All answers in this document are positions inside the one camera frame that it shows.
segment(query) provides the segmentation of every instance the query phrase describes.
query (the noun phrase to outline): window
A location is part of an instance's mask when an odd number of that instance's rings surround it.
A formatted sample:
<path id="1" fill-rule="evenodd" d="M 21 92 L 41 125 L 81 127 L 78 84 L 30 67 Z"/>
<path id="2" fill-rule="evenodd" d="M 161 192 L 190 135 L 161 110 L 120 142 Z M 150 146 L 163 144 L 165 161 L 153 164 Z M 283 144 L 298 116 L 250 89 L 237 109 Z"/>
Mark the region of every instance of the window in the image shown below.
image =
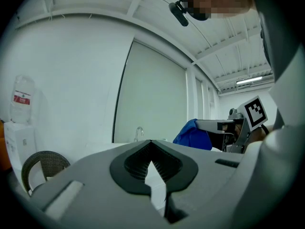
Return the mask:
<path id="1" fill-rule="evenodd" d="M 209 88 L 209 100 L 210 100 L 210 119 L 216 120 L 218 119 L 218 117 L 216 113 L 214 92 L 212 88 Z"/>
<path id="2" fill-rule="evenodd" d="M 198 119 L 203 120 L 203 92 L 202 83 L 196 78 L 197 100 L 198 100 Z"/>
<path id="3" fill-rule="evenodd" d="M 158 52 L 134 42 L 117 105 L 115 143 L 166 139 L 172 142 L 187 120 L 185 69 Z"/>

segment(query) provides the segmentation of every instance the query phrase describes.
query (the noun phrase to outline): blue cloth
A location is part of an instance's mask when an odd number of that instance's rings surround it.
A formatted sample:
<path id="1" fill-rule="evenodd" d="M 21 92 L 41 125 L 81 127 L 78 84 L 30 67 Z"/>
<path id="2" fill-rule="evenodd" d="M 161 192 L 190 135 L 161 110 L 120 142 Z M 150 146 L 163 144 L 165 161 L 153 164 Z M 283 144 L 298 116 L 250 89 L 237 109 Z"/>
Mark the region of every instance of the blue cloth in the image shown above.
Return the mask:
<path id="1" fill-rule="evenodd" d="M 206 131 L 197 129 L 196 120 L 190 120 L 182 128 L 178 136 L 174 139 L 173 143 L 194 147 L 199 149 L 211 150 L 212 143 Z"/>

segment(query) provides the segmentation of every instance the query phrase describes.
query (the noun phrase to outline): wicker chair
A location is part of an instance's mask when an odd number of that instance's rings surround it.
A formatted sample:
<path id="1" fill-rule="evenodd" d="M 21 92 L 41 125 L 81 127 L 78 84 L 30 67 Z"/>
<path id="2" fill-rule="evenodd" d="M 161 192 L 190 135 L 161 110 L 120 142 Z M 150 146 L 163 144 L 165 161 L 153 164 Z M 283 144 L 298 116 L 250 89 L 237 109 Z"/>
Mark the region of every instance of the wicker chair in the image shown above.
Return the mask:
<path id="1" fill-rule="evenodd" d="M 69 161 L 65 157 L 52 151 L 40 151 L 31 155 L 24 162 L 21 170 L 22 182 L 28 194 L 31 190 L 29 184 L 29 174 L 32 167 L 39 161 L 41 163 L 42 172 L 46 181 L 47 177 L 53 177 L 57 173 L 61 172 L 64 168 L 70 166 Z"/>

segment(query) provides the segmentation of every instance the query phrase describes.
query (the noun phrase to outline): white ceiling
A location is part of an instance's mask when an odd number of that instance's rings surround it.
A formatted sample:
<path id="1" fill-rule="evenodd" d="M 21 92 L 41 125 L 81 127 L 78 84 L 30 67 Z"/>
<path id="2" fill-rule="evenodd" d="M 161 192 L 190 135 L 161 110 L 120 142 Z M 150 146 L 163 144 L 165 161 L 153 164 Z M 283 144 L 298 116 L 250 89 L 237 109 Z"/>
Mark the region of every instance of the white ceiling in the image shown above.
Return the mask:
<path id="1" fill-rule="evenodd" d="M 17 11 L 18 27 L 69 13 L 93 13 L 123 19 L 158 34 L 179 48 L 206 73 L 220 94 L 255 85 L 237 86 L 236 80 L 272 74 L 264 55 L 256 11 L 204 22 L 187 15 L 190 24 L 183 27 L 168 9 L 168 4 L 176 1 L 25 0 Z M 270 85 L 273 78 L 262 81 L 255 88 Z"/>

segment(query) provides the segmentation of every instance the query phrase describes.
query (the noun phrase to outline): fluorescent light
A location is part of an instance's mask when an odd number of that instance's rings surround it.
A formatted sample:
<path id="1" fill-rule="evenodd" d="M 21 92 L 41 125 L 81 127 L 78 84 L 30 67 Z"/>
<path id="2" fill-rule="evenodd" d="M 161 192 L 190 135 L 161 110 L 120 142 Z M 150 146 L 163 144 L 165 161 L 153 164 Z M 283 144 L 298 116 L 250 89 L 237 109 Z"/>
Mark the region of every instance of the fluorescent light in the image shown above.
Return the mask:
<path id="1" fill-rule="evenodd" d="M 247 80 L 244 80 L 244 81 L 240 81 L 240 82 L 237 82 L 236 84 L 239 85 L 239 84 L 243 84 L 243 83 L 247 83 L 247 82 L 254 82 L 254 81 L 258 81 L 258 80 L 261 80 L 263 77 L 256 77 L 256 78 L 252 78 L 252 79 L 247 79 Z"/>

